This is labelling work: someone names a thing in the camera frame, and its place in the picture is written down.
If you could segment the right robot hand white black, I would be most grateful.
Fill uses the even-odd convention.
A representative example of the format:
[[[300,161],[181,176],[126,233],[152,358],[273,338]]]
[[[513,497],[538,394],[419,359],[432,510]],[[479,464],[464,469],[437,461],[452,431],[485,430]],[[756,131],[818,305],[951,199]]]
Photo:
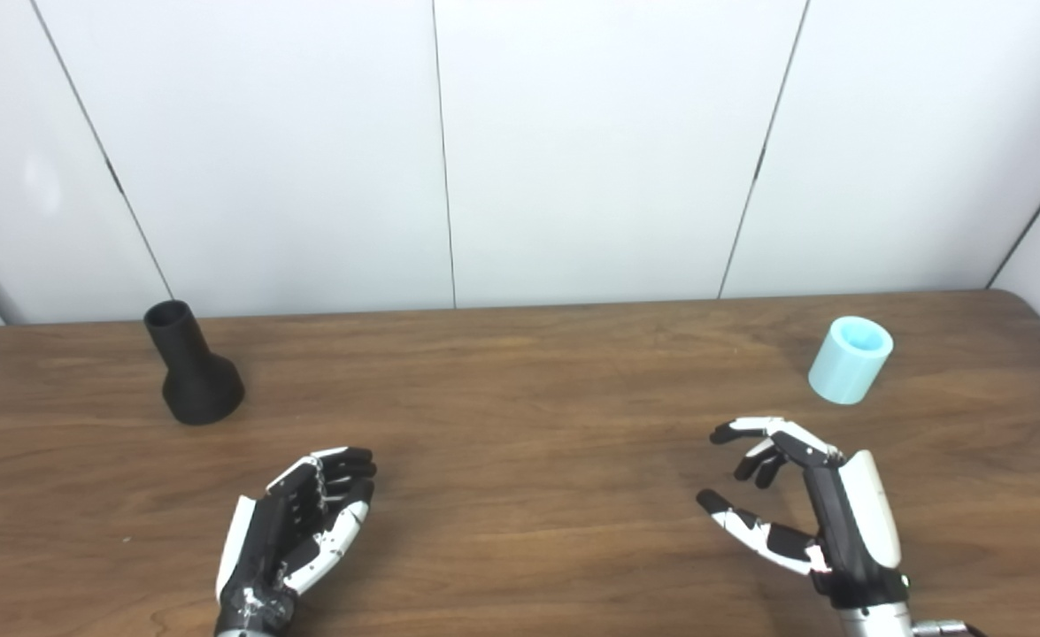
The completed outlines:
[[[806,533],[764,520],[714,489],[697,493],[707,515],[772,564],[806,576],[838,613],[847,636],[912,636],[903,550],[872,452],[846,455],[782,417],[738,417],[710,435],[716,445],[742,438],[759,442],[743,456],[735,479],[766,489],[780,468],[799,466],[818,529]]]

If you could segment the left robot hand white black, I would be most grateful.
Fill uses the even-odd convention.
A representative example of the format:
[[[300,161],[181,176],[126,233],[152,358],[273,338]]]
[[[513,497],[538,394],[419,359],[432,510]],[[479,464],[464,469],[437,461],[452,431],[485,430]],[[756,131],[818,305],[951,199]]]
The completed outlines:
[[[342,560],[374,496],[371,450],[297,459],[262,496],[239,496],[216,578],[216,636],[285,636],[298,600]]]

